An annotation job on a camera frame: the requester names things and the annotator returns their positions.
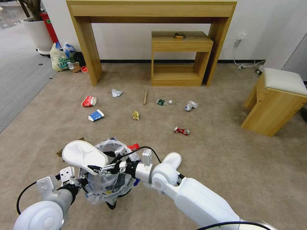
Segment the white plant pot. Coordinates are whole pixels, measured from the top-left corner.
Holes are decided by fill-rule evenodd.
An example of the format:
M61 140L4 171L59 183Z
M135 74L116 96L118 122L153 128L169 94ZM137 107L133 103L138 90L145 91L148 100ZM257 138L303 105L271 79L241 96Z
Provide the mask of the white plant pot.
M22 20L29 34L40 51L50 51L53 45L44 21L33 21L33 17Z

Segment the plastic bottle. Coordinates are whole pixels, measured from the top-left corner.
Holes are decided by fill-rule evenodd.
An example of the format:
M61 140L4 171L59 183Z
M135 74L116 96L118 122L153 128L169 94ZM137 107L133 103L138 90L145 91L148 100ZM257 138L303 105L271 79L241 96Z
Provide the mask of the plastic bottle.
M169 105L169 104L172 104L173 101L172 100L162 100L162 99L158 99L156 100L156 103L158 105Z

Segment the power cord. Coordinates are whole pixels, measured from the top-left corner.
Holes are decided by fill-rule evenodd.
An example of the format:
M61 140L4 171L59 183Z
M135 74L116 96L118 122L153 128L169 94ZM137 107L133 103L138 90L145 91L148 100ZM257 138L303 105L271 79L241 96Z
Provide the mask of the power cord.
M20 212L20 209L19 209L19 201L20 201L20 198L21 196L23 195L23 193L28 189L30 188L32 185L36 184L37 181L33 182L32 184L28 185L20 194L19 194L19 197L17 199L17 203L16 203L16 209L17 209L17 212L18 214L20 215L21 212Z
M237 70L245 69L245 68L248 68L248 67L254 67L254 66L266 61L266 60L264 60L264 61L256 63L256 60L254 59L254 65L245 65L245 64L236 63L235 57L236 57L236 54L233 56L233 62L238 66Z
M147 149L150 149L151 151L153 151L153 153L156 155L156 157L157 157L159 163L161 163L161 160L160 160L160 158L158 157L158 155L156 154L156 152L155 152L152 148L150 148L150 147L148 147L148 146L143 146L143 147L140 147L140 148L138 148L138 149L136 149L136 150L133 150L133 151L130 152L130 153L127 153L127 154L125 154L125 155L122 155L121 158L126 157L126 156L129 156L130 154L135 153L136 151L139 151L140 149L144 149L144 148L147 148Z
M271 229L269 229L268 227L266 227L266 226L264 226L262 224L258 224L258 223L255 223L255 222L249 222L249 221L228 221L228 222L222 222L222 223L208 225L206 227L201 227L201 228L198 228L197 230L205 230L205 229L209 229L209 228L220 227L220 226L223 226L223 225L233 225L233 224L254 225L254 226L258 226L258 227L264 228L266 230L271 230Z

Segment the carpet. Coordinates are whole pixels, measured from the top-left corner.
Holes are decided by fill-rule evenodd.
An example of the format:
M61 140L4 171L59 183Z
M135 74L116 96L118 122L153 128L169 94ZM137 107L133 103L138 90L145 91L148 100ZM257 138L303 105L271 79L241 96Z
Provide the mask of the carpet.
M262 219L279 230L307 229L307 124L296 114L273 137L240 128L248 114L242 104L258 79L252 68L218 64L210 87L151 87L150 64L104 64L103 70L96 87L88 74L58 73L0 134L1 229L13 227L23 188L68 166L55 152L80 137L97 144L113 136L150 146L161 159L180 153L178 171L215 191L244 219ZM113 88L123 94L113 98ZM97 97L95 107L81 106L87 95ZM157 99L173 104L159 106ZM198 108L186 112L189 100ZM96 109L105 117L91 122L87 117ZM139 121L131 117L135 110ZM175 126L191 134L174 133ZM39 200L30 188L20 209ZM142 184L119 198L115 210L92 206L80 192L69 214L63 230L198 228L170 198Z

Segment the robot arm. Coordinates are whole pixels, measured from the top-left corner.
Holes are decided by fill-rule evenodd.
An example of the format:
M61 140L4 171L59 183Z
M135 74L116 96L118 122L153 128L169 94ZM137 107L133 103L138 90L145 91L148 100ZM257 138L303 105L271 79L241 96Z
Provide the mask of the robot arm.
M119 160L127 154L120 154ZM133 178L140 179L148 188L156 189L160 194L166 194L174 200L175 205L199 226L229 221L243 221L230 207L230 205L218 194L193 178L186 178L177 172L178 161L164 161L154 167L152 163L152 151L145 149L142 161L111 162L100 168L86 165L90 173L104 175L110 171L130 174ZM43 201L35 203L25 209L15 222L14 230L58 230L64 223L70 205L73 203L82 180L74 179L73 167L67 167L60 171L62 184L60 190L55 190L52 177L46 177L37 181ZM268 230L276 230L265 222L260 222ZM263 230L263 227L252 225L224 225L224 230Z
M152 151L149 149L144 151L142 157L142 163L138 163L135 168L135 178L140 179L146 187L154 188L159 193L169 196L174 200L175 205L199 226L244 221L232 210L225 199L197 180L186 178L177 172L176 166L167 163L171 161L164 159L161 164L153 167ZM259 221L258 224L269 230L277 230L263 221ZM245 224L224 225L222 228L227 230L264 229L261 226Z

